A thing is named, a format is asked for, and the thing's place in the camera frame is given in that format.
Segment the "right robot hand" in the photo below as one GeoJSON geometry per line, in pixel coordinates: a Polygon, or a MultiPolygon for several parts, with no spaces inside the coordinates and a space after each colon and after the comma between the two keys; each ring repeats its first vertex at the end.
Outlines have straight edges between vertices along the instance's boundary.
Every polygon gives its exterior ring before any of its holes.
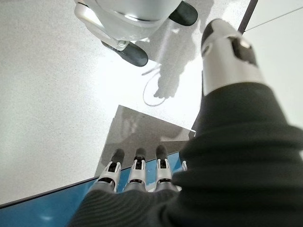
{"type": "Polygon", "coordinates": [[[180,151],[186,169],[145,192],[112,193],[101,176],[71,227],[300,227],[303,132],[288,124],[251,45],[228,22],[202,36],[203,93],[196,136],[180,151]]]}

